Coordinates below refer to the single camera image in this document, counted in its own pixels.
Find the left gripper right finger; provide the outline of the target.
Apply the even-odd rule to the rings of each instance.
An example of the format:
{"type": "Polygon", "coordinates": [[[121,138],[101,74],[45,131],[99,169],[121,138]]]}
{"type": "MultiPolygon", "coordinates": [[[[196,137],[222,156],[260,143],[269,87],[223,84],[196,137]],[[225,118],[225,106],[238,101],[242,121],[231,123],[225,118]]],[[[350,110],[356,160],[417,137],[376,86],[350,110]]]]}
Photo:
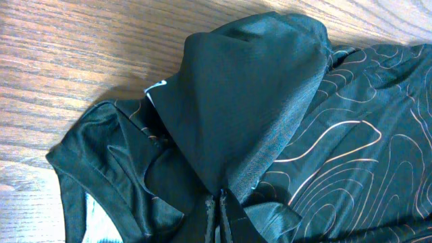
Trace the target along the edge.
{"type": "Polygon", "coordinates": [[[243,210],[229,189],[223,189],[219,197],[220,237],[223,243],[239,243],[238,223],[243,220],[243,210]]]}

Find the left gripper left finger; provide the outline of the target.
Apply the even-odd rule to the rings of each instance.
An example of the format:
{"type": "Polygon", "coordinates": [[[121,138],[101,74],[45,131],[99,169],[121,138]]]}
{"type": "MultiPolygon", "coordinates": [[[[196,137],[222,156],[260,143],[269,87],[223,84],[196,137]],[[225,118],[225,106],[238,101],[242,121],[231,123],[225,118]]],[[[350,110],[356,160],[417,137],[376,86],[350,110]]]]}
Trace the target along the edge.
{"type": "Polygon", "coordinates": [[[204,200],[204,232],[202,243],[214,243],[215,240],[215,207],[216,202],[213,196],[206,195],[204,200]]]}

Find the black orange patterned jersey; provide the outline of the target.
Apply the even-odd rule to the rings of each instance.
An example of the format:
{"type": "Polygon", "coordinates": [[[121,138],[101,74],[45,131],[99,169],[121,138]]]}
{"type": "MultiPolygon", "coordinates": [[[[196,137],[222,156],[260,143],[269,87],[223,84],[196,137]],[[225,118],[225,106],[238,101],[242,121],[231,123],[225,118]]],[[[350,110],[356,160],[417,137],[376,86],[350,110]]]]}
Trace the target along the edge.
{"type": "Polygon", "coordinates": [[[431,45],[333,46],[298,14],[189,36],[141,99],[90,107],[47,154],[67,242],[431,241],[431,45]]]}

